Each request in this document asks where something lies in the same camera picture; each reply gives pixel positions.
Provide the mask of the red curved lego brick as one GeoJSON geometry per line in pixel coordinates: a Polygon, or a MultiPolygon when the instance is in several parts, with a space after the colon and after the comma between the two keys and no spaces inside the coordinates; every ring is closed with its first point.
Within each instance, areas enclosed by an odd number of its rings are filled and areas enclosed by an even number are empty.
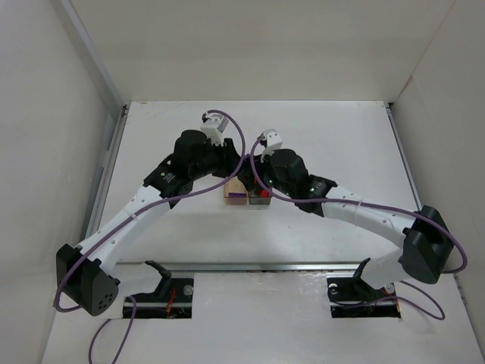
{"type": "Polygon", "coordinates": [[[257,189],[254,191],[253,197],[261,202],[263,199],[271,199],[271,194],[266,190],[257,189]]]}

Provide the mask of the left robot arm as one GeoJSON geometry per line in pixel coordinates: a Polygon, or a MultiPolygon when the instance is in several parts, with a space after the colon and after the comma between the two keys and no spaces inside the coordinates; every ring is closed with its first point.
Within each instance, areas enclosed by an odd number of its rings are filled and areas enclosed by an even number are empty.
{"type": "Polygon", "coordinates": [[[166,157],[143,181],[130,201],[103,227],[75,247],[63,245],[56,253],[58,288],[54,307],[59,312],[62,294],[78,309],[92,316],[105,312],[118,294],[141,293],[162,298],[168,291],[171,273],[162,265],[147,261],[138,278],[121,278],[114,268],[138,237],[181,200],[196,196],[193,184],[207,175],[223,180],[234,177],[244,161],[230,138],[216,145],[197,130],[185,130],[166,157]]]}

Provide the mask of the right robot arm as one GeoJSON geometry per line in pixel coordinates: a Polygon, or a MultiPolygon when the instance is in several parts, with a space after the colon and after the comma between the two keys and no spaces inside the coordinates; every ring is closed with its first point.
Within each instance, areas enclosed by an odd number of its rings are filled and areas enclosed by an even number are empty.
{"type": "Polygon", "coordinates": [[[395,250],[364,259],[355,273],[374,289],[407,278],[435,284],[444,272],[453,246],[435,208],[424,206],[419,212],[379,209],[335,181],[309,174],[302,158],[291,149],[247,158],[237,177],[248,190],[271,187],[304,212],[353,224],[391,242],[395,250]]]}

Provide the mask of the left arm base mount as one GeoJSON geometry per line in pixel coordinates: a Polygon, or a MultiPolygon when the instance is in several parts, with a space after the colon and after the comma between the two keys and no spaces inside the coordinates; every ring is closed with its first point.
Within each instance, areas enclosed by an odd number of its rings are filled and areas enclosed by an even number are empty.
{"type": "Polygon", "coordinates": [[[137,291],[132,294],[136,301],[124,299],[123,317],[128,319],[190,319],[195,280],[193,275],[172,273],[159,263],[148,260],[144,268],[155,272],[157,287],[151,292],[137,291]]]}

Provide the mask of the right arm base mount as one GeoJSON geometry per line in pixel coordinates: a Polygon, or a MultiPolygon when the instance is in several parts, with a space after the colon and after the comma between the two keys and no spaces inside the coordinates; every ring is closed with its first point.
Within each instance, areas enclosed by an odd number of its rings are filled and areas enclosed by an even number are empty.
{"type": "Polygon", "coordinates": [[[327,296],[333,319],[401,318],[393,285],[389,293],[385,288],[374,289],[361,279],[370,260],[363,260],[354,272],[327,273],[327,296]]]}

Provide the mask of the purple curved lego brick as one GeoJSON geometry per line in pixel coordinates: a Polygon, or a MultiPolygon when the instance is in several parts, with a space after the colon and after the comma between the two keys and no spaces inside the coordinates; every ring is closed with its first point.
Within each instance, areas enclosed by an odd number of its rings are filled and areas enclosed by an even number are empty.
{"type": "Polygon", "coordinates": [[[247,198],[246,193],[228,193],[227,194],[228,199],[245,199],[247,198]]]}

